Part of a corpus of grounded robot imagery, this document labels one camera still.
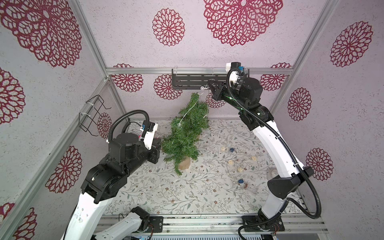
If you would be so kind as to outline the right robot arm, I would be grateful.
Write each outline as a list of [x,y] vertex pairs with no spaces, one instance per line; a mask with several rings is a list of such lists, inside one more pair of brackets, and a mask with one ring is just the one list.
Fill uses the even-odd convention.
[[[240,119],[262,142],[278,171],[276,177],[268,180],[269,195],[266,202],[252,221],[243,220],[242,226],[238,228],[239,237],[245,238],[242,230],[246,229],[253,232],[272,231],[276,233],[279,231],[281,215],[288,203],[293,203],[311,219],[320,218],[321,200],[310,180],[314,170],[312,167],[304,166],[295,156],[280,134],[271,112],[260,104],[263,92],[260,81],[250,78],[244,68],[238,67],[228,71],[224,82],[210,79],[207,85],[214,100],[225,101],[239,110]],[[291,198],[292,193],[303,183],[307,183],[314,196],[316,204],[314,213],[310,213],[299,202]]]

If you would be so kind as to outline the green christmas tree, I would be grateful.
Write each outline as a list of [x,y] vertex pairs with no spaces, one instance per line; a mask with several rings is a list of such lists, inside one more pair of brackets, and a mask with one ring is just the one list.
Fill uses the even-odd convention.
[[182,174],[179,166],[185,158],[198,159],[199,151],[196,142],[202,132],[209,128],[209,107],[207,103],[201,100],[186,115],[182,121],[182,126],[178,127],[179,121],[197,101],[198,97],[198,93],[191,94],[188,104],[171,121],[171,133],[162,141],[162,151],[166,154],[165,162],[173,162],[175,172],[179,176]]

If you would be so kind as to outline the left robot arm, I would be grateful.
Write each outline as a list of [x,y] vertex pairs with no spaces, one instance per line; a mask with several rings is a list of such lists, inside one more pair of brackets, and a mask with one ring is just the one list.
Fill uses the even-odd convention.
[[[145,117],[140,136],[122,133],[114,137],[115,128],[132,115]],[[81,186],[81,194],[63,233],[63,240],[122,240],[134,232],[145,232],[150,227],[150,214],[141,207],[133,208],[121,221],[108,229],[96,232],[106,208],[120,189],[145,162],[156,164],[160,158],[161,139],[155,138],[158,124],[150,121],[144,110],[133,110],[119,117],[108,133],[108,153],[91,168]]]

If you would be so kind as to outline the clear string light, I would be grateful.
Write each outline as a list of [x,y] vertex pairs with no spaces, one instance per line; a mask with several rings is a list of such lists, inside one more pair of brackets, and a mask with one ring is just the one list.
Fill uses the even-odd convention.
[[201,92],[198,93],[199,97],[197,99],[197,101],[188,109],[188,111],[183,115],[182,119],[179,121],[178,123],[178,127],[181,127],[182,126],[182,121],[184,120],[184,118],[186,117],[186,115],[195,107],[195,105],[200,101],[200,96],[209,89],[208,87],[208,84],[206,84],[205,86],[201,86],[200,90]]

